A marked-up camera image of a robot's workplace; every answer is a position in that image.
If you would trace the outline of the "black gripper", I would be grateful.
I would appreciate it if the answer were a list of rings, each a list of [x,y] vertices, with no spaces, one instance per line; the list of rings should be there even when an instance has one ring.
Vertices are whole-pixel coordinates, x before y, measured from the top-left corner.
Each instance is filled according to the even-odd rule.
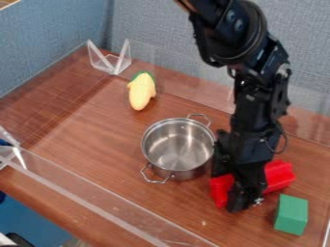
[[[263,192],[269,186],[265,166],[274,158],[283,129],[279,122],[261,129],[247,129],[237,119],[231,119],[230,124],[230,132],[223,129],[217,131],[211,176],[234,175],[226,209],[235,213],[265,200]]]

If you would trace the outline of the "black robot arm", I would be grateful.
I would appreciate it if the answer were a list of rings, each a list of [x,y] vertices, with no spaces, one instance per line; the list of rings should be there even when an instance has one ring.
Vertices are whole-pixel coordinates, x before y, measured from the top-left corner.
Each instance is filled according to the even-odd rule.
[[[289,54],[250,0],[174,1],[188,14],[202,60],[235,80],[231,129],[217,131],[211,175],[234,176],[226,208],[239,212],[263,202],[265,166],[287,146],[279,118],[290,105]]]

